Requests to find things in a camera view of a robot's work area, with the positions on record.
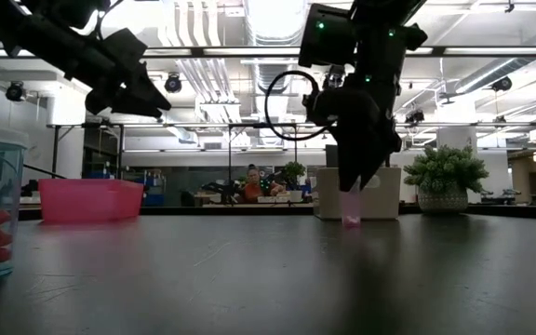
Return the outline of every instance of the pink plastic bin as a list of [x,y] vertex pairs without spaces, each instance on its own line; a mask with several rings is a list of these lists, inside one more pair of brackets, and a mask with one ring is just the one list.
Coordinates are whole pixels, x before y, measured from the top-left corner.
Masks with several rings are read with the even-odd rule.
[[144,185],[118,180],[40,180],[44,221],[115,221],[140,214]]

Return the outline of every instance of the plant pot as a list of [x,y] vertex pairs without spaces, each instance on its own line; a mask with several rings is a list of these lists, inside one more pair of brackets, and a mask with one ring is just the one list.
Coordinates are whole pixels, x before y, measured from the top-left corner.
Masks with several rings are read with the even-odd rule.
[[419,208],[428,214],[458,214],[469,206],[466,189],[455,184],[443,194],[432,194],[419,189]]
[[290,202],[299,203],[303,200],[303,191],[289,191]]

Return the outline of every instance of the black table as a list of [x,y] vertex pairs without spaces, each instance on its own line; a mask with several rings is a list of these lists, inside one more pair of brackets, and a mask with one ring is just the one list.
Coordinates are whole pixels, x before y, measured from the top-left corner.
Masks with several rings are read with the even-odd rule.
[[536,221],[23,222],[0,334],[536,334]]

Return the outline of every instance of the orange shirt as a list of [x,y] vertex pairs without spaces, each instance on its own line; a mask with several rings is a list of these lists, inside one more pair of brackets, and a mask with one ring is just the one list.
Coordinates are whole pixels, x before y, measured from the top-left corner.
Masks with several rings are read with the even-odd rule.
[[[275,187],[278,187],[278,184],[275,182],[272,182],[270,185],[270,190],[272,191]],[[243,188],[243,196],[245,197],[245,201],[247,203],[257,203],[258,197],[263,196],[263,192],[261,191],[261,187],[259,184],[247,184],[246,187]]]

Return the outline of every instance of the woman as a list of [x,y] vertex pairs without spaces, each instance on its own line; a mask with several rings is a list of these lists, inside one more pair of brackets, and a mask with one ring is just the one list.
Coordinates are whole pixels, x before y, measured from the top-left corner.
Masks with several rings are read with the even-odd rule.
[[[282,185],[279,185],[275,182],[272,182],[270,184],[271,196],[276,196],[283,191],[285,191],[285,188]],[[260,171],[253,164],[249,165],[248,182],[243,188],[243,192],[241,195],[243,196],[243,201],[248,204],[257,203],[258,197],[264,196],[264,192],[260,186]]]

